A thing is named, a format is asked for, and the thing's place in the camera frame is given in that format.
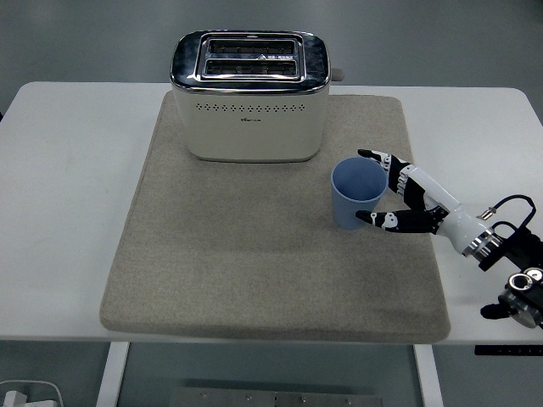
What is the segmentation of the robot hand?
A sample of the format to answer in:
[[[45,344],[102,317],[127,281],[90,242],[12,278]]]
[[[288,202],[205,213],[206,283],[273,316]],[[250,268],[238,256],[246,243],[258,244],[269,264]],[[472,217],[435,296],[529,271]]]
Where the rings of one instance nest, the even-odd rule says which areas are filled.
[[[406,210],[370,212],[355,216],[367,224],[394,233],[431,233],[446,237],[465,257],[481,260],[499,245],[483,220],[471,216],[462,204],[422,169],[390,153],[360,149],[358,154],[385,170],[389,190],[401,196]]]

